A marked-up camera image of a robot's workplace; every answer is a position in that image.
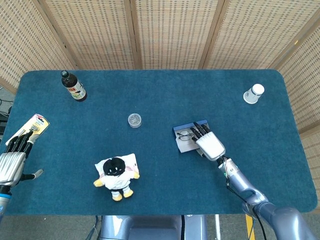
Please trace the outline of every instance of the blue carpet surface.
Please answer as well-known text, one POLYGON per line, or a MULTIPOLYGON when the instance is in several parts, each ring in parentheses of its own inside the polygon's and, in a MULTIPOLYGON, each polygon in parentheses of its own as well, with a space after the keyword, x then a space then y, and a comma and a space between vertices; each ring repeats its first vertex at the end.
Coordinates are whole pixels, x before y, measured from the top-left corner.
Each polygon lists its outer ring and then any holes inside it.
POLYGON ((24 173, 41 177, 11 190, 7 213, 161 215, 241 213, 215 162, 195 151, 179 153, 172 127, 206 119, 247 178, 274 204, 302 212, 317 196, 283 77, 275 70, 71 71, 88 97, 72 99, 60 71, 26 73, 20 82, 4 142, 32 115, 50 127, 37 140, 24 173), (247 104, 243 93, 260 83, 265 93, 247 104), (138 113, 140 128, 128 116, 138 113), (114 202, 96 188, 100 160, 136 154, 140 179, 134 194, 114 202))

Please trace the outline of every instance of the robotic hand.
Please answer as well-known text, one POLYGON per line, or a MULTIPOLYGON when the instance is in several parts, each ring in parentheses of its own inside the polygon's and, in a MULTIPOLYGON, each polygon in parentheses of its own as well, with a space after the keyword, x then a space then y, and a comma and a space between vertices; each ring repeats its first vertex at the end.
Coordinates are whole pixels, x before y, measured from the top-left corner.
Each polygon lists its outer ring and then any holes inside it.
POLYGON ((231 158, 225 156, 226 149, 215 134, 204 124, 199 125, 196 122, 193 124, 197 129, 190 128, 196 136, 192 137, 192 140, 199 146, 206 158, 217 162, 218 168, 226 177, 226 188, 243 200, 242 209, 246 214, 257 218, 260 224, 260 218, 264 219, 272 227, 278 240, 317 239, 297 209, 276 207, 269 202, 266 196, 249 182, 231 158), (244 192, 252 194, 242 198, 230 185, 239 194, 244 192))
POLYGON ((0 222, 11 199, 10 189, 20 181, 36 179, 43 173, 39 169, 32 174, 23 174, 26 159, 38 137, 33 131, 16 136, 0 155, 0 222))

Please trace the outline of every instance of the white cloth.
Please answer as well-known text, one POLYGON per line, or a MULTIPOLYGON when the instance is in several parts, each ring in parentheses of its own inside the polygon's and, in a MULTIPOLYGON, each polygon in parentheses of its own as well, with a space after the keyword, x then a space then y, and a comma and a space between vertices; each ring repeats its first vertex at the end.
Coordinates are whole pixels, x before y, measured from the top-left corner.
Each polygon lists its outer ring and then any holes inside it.
POLYGON ((125 163, 125 171, 119 176, 105 175, 104 164, 110 158, 102 160, 94 165, 99 173, 101 182, 105 185, 106 188, 110 190, 125 188, 130 184, 130 179, 134 178, 135 172, 139 173, 136 155, 134 153, 126 156, 117 156, 117 158, 122 159, 125 163))

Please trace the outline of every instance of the plush doll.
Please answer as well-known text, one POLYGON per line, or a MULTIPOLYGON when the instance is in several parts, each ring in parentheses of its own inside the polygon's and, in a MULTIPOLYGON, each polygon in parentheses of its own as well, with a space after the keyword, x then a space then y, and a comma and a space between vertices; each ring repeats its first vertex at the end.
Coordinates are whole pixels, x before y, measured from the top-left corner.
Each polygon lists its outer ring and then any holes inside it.
POLYGON ((129 187, 130 179, 138 179, 140 177, 134 153, 102 160, 95 164, 95 168, 100 177, 94 181, 94 186, 102 187, 104 185, 111 190, 114 201, 118 202, 122 199, 120 191, 123 192, 125 198, 129 198, 134 194, 134 191, 129 187))

